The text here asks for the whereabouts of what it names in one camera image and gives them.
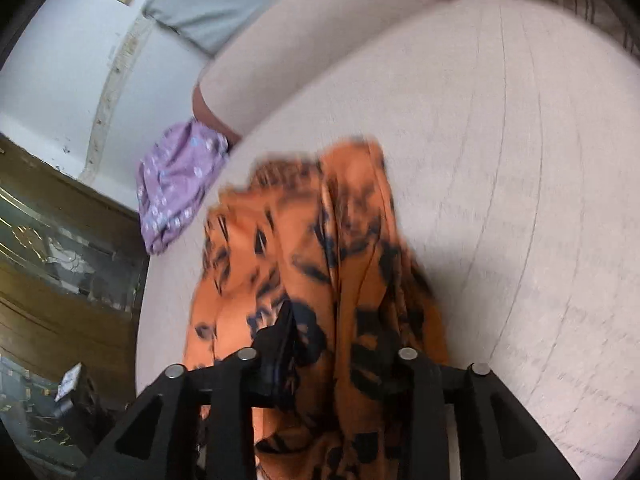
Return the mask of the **orange black floral garment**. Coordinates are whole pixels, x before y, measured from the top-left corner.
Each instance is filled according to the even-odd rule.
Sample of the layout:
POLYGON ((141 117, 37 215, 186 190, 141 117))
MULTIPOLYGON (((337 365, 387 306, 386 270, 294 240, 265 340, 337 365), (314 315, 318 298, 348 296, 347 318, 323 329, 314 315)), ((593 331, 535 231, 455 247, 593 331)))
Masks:
POLYGON ((253 413, 267 479, 391 479, 398 407, 384 400, 401 347, 448 360, 442 318, 398 231, 382 148, 336 144, 315 159, 271 159, 224 191, 205 223, 183 362, 201 368, 294 314, 292 408, 253 413))

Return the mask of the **dark wooden glass cabinet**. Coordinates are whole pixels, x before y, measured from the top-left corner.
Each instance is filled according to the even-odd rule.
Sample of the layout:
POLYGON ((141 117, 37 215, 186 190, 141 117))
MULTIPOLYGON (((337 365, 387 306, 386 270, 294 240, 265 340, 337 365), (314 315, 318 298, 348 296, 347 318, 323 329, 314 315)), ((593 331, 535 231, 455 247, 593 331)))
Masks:
POLYGON ((65 372, 85 364, 113 408, 134 398, 147 268, 130 210, 1 140, 1 421, 38 478, 84 462, 53 415, 65 372))

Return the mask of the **purple floral garment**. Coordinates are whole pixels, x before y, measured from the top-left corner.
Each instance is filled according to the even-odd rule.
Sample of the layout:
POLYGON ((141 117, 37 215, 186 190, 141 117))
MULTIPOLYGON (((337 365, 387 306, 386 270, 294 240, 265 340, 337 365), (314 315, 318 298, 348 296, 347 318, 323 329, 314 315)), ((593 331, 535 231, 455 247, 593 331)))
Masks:
POLYGON ((142 157, 137 199, 148 254, 161 254, 190 226, 229 151, 222 133, 192 118, 169 127, 142 157))

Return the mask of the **beige quilted bed cover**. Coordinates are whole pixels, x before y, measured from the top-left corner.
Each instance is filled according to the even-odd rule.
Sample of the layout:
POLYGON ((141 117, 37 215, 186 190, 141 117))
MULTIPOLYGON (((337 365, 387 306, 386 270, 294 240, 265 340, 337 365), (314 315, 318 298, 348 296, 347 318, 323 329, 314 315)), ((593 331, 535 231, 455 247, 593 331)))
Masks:
POLYGON ((244 136, 150 262, 138 387, 184 365, 220 194, 267 160, 351 140, 382 148, 398 231, 442 318, 442 364, 488 365, 576 479, 614 478, 639 442, 639 66, 540 0, 435 3, 244 136))

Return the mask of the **pink bolster pillow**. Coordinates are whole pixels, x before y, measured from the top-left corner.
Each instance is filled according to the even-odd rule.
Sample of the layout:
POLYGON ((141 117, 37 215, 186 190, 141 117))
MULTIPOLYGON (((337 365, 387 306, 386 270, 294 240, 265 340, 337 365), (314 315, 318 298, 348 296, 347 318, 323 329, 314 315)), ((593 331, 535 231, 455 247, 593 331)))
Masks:
POLYGON ((239 142, 334 64, 444 0, 274 0, 210 60, 193 116, 239 142))

